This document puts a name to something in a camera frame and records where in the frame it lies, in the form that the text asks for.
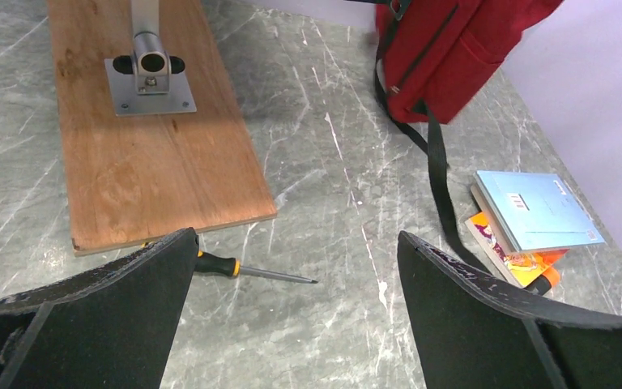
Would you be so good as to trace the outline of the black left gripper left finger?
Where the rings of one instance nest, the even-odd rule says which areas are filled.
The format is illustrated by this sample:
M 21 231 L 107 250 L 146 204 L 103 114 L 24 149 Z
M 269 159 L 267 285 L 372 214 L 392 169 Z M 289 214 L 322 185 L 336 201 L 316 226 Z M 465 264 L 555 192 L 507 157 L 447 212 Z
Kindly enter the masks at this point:
M 198 252 L 181 229 L 0 299 L 0 388 L 157 388 Z

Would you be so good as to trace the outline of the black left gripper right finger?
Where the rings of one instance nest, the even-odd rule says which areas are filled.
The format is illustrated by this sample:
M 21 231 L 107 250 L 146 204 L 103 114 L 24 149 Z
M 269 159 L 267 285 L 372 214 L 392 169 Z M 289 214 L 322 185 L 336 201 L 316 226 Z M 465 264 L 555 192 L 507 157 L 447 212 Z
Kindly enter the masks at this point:
M 398 269 L 430 388 L 622 388 L 622 316 L 554 301 L 401 232 Z

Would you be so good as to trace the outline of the light blue book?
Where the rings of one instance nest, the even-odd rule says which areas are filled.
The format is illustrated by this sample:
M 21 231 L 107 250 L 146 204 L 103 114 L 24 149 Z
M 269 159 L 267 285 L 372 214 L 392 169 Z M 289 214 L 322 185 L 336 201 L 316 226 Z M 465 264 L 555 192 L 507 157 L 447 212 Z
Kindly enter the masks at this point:
M 471 193 L 507 254 L 605 242 L 588 212 L 554 173 L 478 170 Z

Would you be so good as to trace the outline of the red backpack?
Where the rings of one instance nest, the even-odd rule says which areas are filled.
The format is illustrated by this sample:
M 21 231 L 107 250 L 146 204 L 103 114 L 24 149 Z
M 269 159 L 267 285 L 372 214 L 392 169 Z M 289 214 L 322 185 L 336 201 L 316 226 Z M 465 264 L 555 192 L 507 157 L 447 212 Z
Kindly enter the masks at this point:
M 423 151 L 448 245 L 466 264 L 484 265 L 463 245 L 449 194 L 442 125 L 498 70 L 525 30 L 558 0 L 376 1 L 373 81 L 387 117 Z

